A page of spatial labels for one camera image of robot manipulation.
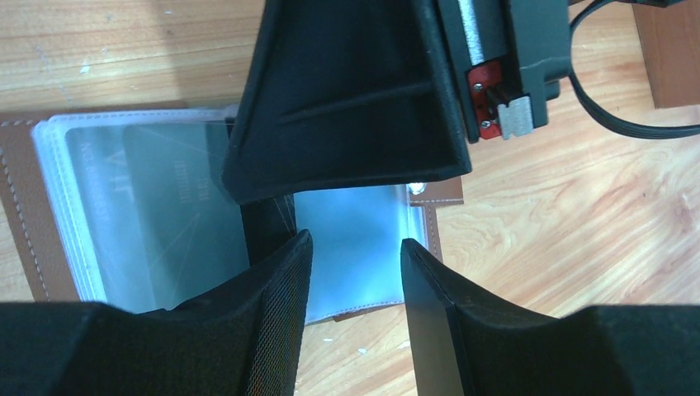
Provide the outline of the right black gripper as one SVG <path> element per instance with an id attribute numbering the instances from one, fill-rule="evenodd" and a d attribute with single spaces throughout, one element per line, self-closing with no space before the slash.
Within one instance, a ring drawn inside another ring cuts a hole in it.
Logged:
<path id="1" fill-rule="evenodd" d="M 567 1 L 438 1 L 466 139 L 510 139 L 548 124 L 571 67 Z"/>

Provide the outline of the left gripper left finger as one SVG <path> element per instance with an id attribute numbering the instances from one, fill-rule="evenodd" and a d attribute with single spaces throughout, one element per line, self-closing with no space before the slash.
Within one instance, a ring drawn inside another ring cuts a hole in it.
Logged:
<path id="1" fill-rule="evenodd" d="M 171 310 L 102 303 L 4 303 L 4 395 L 291 395 L 313 240 Z"/>

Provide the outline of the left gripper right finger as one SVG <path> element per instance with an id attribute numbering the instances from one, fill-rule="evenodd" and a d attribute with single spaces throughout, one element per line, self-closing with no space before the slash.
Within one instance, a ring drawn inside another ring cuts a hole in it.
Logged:
<path id="1" fill-rule="evenodd" d="M 563 318 L 502 299 L 413 239 L 401 273 L 421 395 L 696 395 L 696 305 L 592 305 Z"/>

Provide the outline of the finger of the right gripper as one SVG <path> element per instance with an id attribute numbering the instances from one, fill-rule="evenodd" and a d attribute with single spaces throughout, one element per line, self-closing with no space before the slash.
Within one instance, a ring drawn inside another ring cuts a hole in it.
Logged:
<path id="1" fill-rule="evenodd" d="M 266 2 L 222 172 L 237 203 L 470 170 L 434 2 Z"/>

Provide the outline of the black credit card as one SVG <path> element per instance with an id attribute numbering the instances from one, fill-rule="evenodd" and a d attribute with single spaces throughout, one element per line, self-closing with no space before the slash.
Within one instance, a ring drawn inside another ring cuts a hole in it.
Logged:
<path id="1" fill-rule="evenodd" d="M 81 299 L 173 309 L 248 269 L 240 210 L 220 181 L 228 139 L 198 122 L 66 133 Z"/>
<path id="2" fill-rule="evenodd" d="M 264 261 L 297 234 L 293 195 L 255 201 L 239 209 L 251 266 Z"/>

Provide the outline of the brown leather card holder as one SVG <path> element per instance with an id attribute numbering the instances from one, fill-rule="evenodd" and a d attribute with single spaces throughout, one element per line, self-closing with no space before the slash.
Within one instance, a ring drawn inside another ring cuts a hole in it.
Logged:
<path id="1" fill-rule="evenodd" d="M 1 197 L 34 298 L 172 309 L 254 260 L 220 171 L 237 106 L 1 118 Z M 436 210 L 459 178 L 298 193 L 315 238 L 307 323 L 404 301 L 405 238 L 441 255 Z"/>

